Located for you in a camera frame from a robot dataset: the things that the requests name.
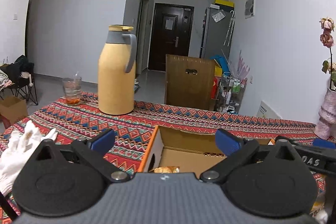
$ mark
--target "yellow thermos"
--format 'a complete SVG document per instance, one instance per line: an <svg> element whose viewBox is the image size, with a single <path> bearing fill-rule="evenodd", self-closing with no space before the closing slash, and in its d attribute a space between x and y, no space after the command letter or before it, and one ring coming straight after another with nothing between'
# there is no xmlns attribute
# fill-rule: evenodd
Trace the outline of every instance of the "yellow thermos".
<svg viewBox="0 0 336 224"><path fill-rule="evenodd" d="M134 108L137 37L133 27L109 26L109 33L98 62L99 110L110 115L129 113Z"/></svg>

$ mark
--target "pink vase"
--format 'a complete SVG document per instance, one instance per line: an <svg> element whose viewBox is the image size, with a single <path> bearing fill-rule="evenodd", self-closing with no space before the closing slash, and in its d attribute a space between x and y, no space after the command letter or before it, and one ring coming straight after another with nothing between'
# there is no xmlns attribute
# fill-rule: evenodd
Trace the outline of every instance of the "pink vase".
<svg viewBox="0 0 336 224"><path fill-rule="evenodd" d="M317 123L314 133L321 139L328 139L331 135L331 127L336 124L336 92L330 89L324 97L324 102L319 111L320 120Z"/></svg>

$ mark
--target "white glove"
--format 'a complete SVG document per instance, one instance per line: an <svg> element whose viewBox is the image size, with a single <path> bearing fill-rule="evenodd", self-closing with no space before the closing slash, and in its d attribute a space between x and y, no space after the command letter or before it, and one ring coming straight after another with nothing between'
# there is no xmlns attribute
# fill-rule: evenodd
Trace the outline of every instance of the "white glove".
<svg viewBox="0 0 336 224"><path fill-rule="evenodd" d="M21 137L17 130L11 133L8 148L0 157L0 191L4 196L12 190L14 180L40 142L44 139L55 141L56 138L55 128L43 137L32 121L27 122L25 133Z"/></svg>
<svg viewBox="0 0 336 224"><path fill-rule="evenodd" d="M317 215L315 216L315 219L319 224L327 224L328 222L328 214L324 209L321 209Z"/></svg>

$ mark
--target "cardboard box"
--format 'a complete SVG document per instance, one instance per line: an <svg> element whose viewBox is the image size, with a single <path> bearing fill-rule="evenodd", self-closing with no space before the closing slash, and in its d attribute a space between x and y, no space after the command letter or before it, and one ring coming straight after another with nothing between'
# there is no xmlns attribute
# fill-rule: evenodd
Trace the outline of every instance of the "cardboard box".
<svg viewBox="0 0 336 224"><path fill-rule="evenodd" d="M215 61L166 55L165 104L209 110Z"/></svg>
<svg viewBox="0 0 336 224"><path fill-rule="evenodd" d="M215 144L215 135L197 134L156 126L138 172L178 166L181 173L200 174L216 165L225 155Z"/></svg>
<svg viewBox="0 0 336 224"><path fill-rule="evenodd" d="M12 126L28 116L26 101L15 96L0 100L0 115L5 128Z"/></svg>

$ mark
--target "flower stem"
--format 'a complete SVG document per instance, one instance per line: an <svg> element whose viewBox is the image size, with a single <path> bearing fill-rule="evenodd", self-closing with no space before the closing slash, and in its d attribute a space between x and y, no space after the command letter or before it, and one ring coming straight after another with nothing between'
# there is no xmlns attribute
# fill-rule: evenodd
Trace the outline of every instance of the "flower stem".
<svg viewBox="0 0 336 224"><path fill-rule="evenodd" d="M331 47L329 48L329 50L330 50L330 62L331 62L330 72L332 73L333 72L333 54L331 53ZM331 80L331 75L330 75L330 86L329 86L330 89L331 89L331 83L332 83L332 80Z"/></svg>

